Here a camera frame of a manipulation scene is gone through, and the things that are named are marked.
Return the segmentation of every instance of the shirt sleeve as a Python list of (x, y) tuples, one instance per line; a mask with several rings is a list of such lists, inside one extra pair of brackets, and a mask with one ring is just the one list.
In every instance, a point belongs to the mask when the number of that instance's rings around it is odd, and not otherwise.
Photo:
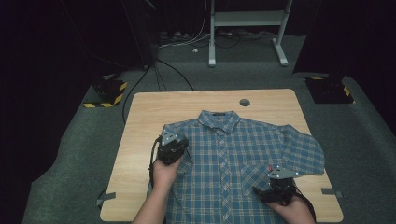
[(304, 174), (323, 174), (324, 156), (320, 143), (290, 125), (280, 127), (285, 168)]

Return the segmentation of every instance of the shirt chest pocket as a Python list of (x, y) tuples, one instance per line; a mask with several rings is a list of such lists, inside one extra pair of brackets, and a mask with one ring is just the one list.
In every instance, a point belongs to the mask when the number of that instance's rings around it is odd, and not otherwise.
[(253, 187), (263, 189), (270, 188), (270, 178), (268, 165), (265, 164), (244, 164), (240, 166), (241, 188), (244, 196), (256, 197)]

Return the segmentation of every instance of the person's right arm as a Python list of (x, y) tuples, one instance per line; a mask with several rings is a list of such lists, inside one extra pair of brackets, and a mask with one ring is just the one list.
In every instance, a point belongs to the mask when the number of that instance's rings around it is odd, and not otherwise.
[(315, 224), (308, 206), (303, 199), (297, 196), (291, 198), (288, 206), (279, 203), (268, 203), (267, 205), (278, 212), (289, 224)]

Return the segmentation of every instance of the blue plaid shirt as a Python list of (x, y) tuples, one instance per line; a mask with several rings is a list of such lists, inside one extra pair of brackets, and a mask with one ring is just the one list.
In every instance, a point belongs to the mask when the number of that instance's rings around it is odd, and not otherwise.
[(282, 223), (252, 190), (271, 188), (269, 166), (322, 174), (320, 144), (290, 125), (203, 111), (198, 119), (165, 125), (189, 139), (169, 193), (167, 223)]

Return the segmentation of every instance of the hand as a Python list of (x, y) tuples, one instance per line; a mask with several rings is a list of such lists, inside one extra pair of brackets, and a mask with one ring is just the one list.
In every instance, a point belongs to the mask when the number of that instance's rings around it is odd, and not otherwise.
[(183, 160), (181, 156), (177, 161), (170, 165), (165, 165), (162, 161), (154, 162), (154, 188), (170, 190), (177, 176), (177, 167)]
[(308, 206), (303, 199), (293, 196), (288, 206), (279, 203), (267, 204), (274, 211), (278, 212), (289, 224), (310, 224), (315, 223), (309, 212)]

